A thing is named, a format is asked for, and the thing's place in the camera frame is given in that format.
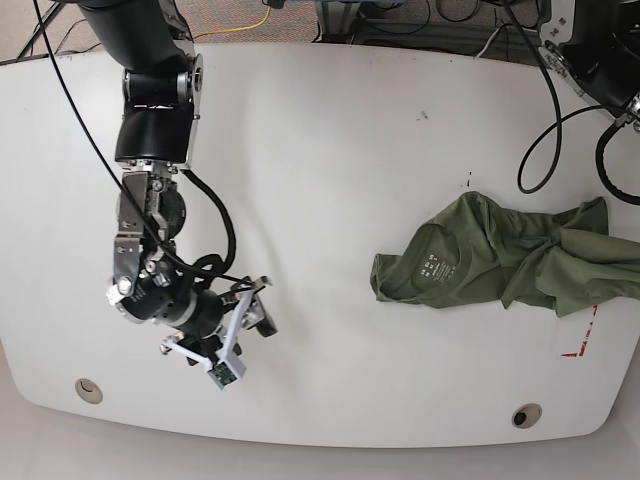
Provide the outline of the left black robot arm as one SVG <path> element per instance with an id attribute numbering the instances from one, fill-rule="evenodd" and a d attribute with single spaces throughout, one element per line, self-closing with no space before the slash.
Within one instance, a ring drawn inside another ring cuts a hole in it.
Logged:
<path id="1" fill-rule="evenodd" d="M 639 3 L 541 1 L 537 32 L 546 65 L 618 126 L 639 127 Z"/>

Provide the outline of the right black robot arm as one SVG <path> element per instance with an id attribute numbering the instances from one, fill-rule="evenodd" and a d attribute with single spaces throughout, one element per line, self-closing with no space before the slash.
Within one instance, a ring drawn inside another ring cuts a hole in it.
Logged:
<path id="1" fill-rule="evenodd" d="M 102 46 L 123 69 L 124 111 L 115 148 L 122 168 L 118 232 L 109 302 L 130 321 L 171 329 L 163 353 L 183 355 L 220 386 L 241 378 L 238 333 L 276 327 L 259 299 L 268 279 L 229 279 L 237 239 L 227 210 L 224 255 L 193 263 L 177 253 L 186 205 L 176 183 L 190 175 L 203 83 L 203 60 L 191 30 L 172 1 L 83 1 L 80 11 Z"/>

